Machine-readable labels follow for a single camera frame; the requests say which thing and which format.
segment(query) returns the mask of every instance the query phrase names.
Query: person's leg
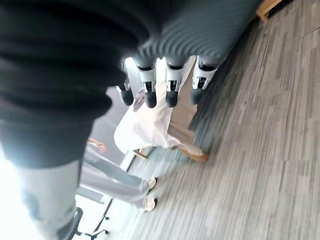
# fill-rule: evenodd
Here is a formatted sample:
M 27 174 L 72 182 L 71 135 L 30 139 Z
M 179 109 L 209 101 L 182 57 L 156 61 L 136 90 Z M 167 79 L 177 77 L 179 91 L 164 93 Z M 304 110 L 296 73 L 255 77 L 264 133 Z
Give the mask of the person's leg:
M 118 165 L 109 161 L 107 158 L 96 153 L 90 148 L 87 148 L 84 153 L 83 161 L 100 171 L 102 171 L 109 178 L 117 181 L 119 184 L 128 186 L 130 188 L 137 189 L 142 192 L 146 192 L 152 189 L 156 185 L 156 178 L 152 178 L 147 181 L 140 177 L 129 174 L 121 169 Z
M 102 171 L 86 162 L 82 166 L 80 185 L 84 188 L 109 195 L 114 199 L 130 203 L 145 211 L 153 210 L 157 203 L 153 198 L 147 199 L 146 191 L 114 181 Z

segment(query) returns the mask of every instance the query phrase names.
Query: person's arm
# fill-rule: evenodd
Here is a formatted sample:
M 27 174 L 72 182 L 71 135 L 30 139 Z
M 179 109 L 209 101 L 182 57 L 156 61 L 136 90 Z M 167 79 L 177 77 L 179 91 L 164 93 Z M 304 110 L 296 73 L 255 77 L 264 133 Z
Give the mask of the person's arm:
M 87 142 L 88 142 L 88 144 L 92 144 L 95 147 L 99 148 L 101 153 L 104 153 L 106 151 L 106 146 L 100 141 L 97 141 L 97 140 L 89 137 Z

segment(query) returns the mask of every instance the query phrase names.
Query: shoe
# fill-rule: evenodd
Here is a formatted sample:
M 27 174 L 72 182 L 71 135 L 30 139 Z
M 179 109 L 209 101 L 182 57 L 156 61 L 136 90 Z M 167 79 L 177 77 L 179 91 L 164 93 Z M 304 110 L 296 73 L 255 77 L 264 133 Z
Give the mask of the shoe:
M 189 158 L 191 158 L 193 161 L 204 163 L 208 160 L 209 156 L 207 154 L 202 154 L 202 155 L 193 155 L 190 152 L 184 150 L 184 149 L 179 149 L 180 152 L 184 153 L 187 155 Z
M 157 185 L 157 182 L 158 182 L 157 177 L 153 177 L 148 181 L 148 190 L 147 190 L 148 192 L 146 193 L 147 195 L 150 193 L 152 189 L 155 188 L 155 186 Z
M 145 203 L 145 207 L 144 208 L 140 208 L 141 212 L 151 212 L 153 209 L 156 208 L 158 203 L 158 199 L 156 198 L 150 198 L 146 201 Z

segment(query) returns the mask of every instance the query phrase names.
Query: robotic finger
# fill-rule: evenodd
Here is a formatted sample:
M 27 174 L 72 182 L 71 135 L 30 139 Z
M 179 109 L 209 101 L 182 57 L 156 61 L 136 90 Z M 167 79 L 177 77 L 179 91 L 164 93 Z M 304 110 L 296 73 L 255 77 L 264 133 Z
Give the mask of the robotic finger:
M 190 103 L 199 104 L 205 94 L 208 84 L 211 82 L 218 67 L 197 56 L 192 78 L 192 90 L 190 92 Z
M 156 61 L 150 61 L 141 64 L 135 59 L 138 73 L 145 94 L 145 104 L 148 108 L 154 108 L 157 105 L 156 96 Z
M 125 61 L 121 62 L 121 69 L 126 74 L 123 84 L 116 86 L 117 91 L 120 93 L 121 99 L 126 106 L 130 106 L 134 102 L 134 95 L 130 86 L 130 80 L 127 72 Z
M 169 108 L 178 103 L 178 93 L 185 70 L 186 59 L 173 60 L 166 58 L 166 96 L 165 102 Z

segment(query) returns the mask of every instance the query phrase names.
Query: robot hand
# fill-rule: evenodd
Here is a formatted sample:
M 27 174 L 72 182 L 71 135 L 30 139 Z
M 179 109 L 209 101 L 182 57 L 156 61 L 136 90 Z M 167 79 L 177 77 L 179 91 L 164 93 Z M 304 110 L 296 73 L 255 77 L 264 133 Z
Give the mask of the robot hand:
M 37 231 L 46 240 L 66 240 L 77 226 L 75 194 L 87 139 L 112 105 L 105 92 L 118 86 L 127 105 L 133 100 L 121 60 L 135 60 L 152 108 L 155 61 L 166 57 L 167 103 L 174 107 L 188 57 L 200 56 L 193 89 L 202 95 L 261 0 L 1 3 L 3 151 Z

